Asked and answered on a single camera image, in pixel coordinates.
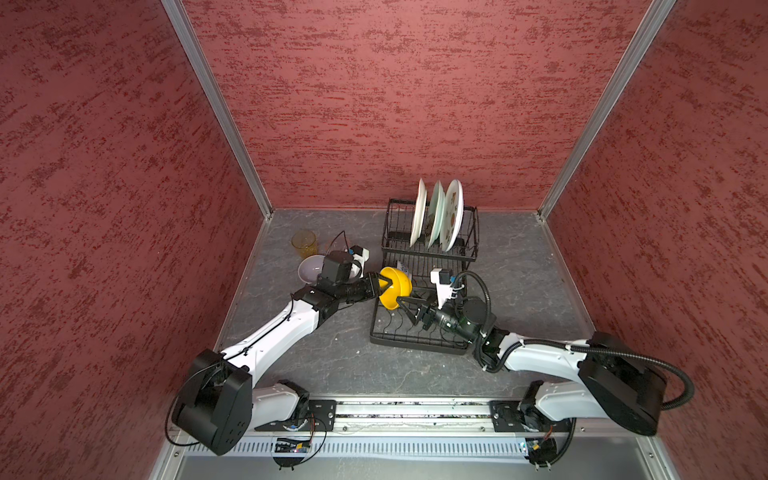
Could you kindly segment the yellow bowl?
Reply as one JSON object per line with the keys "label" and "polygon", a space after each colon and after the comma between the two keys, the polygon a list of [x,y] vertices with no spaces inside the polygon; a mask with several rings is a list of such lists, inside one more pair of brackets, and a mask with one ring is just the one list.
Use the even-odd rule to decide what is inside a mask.
{"label": "yellow bowl", "polygon": [[379,273],[382,273],[393,280],[393,286],[391,287],[392,298],[390,300],[381,299],[380,302],[387,310],[396,310],[399,308],[396,299],[399,296],[411,295],[412,282],[406,273],[393,267],[384,267]]}

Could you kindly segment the pale pink bowl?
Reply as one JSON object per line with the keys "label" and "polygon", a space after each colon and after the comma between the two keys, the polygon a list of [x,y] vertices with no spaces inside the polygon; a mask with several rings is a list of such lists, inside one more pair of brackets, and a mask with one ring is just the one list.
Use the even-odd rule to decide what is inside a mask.
{"label": "pale pink bowl", "polygon": [[305,284],[315,284],[322,273],[324,260],[325,256],[321,254],[303,259],[297,270],[299,279]]}

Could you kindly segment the amber transparent cup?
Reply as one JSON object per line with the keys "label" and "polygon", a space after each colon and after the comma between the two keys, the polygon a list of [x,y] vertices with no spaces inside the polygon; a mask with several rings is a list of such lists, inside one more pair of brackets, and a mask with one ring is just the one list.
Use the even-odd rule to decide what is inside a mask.
{"label": "amber transparent cup", "polygon": [[291,245],[302,259],[318,254],[317,236],[311,230],[297,231],[291,238]]}

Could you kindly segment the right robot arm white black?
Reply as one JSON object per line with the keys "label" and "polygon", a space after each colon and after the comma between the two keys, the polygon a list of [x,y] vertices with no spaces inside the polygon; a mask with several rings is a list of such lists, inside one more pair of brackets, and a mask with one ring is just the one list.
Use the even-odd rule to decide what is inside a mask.
{"label": "right robot arm white black", "polygon": [[558,341],[521,336],[496,327],[487,301],[471,297],[437,305],[400,297],[413,323],[438,326],[468,341],[487,373],[503,370],[550,376],[535,380],[518,401],[514,419],[530,431],[561,421],[610,419],[634,434],[653,436],[662,412],[679,406],[665,400],[666,372],[675,367],[637,354],[617,338],[596,332],[589,339]]}

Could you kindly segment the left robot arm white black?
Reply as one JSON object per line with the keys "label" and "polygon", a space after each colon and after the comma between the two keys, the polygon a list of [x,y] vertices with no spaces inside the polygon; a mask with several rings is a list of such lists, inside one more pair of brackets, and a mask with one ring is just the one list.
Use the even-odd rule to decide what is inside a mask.
{"label": "left robot arm white black", "polygon": [[294,416],[306,395],[290,382],[257,388],[263,374],[299,340],[313,333],[340,304],[397,294],[401,282],[368,273],[353,282],[306,285],[293,293],[283,311],[239,343],[215,352],[206,349],[192,362],[166,422],[217,455],[229,452],[250,429]]}

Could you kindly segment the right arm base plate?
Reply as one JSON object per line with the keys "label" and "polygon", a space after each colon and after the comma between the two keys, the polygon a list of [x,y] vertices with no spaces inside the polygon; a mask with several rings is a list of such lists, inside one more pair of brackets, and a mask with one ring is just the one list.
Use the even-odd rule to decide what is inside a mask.
{"label": "right arm base plate", "polygon": [[569,420],[551,420],[533,404],[521,401],[492,400],[489,409],[497,433],[567,433],[570,429]]}

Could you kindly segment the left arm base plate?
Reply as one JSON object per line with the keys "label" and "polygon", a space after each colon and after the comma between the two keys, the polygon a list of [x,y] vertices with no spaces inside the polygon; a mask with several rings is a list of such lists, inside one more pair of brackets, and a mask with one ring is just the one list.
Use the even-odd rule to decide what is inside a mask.
{"label": "left arm base plate", "polygon": [[312,426],[322,431],[334,428],[336,400],[309,399],[302,401],[294,413],[284,421],[273,421],[254,428],[254,431],[268,432],[309,432]]}

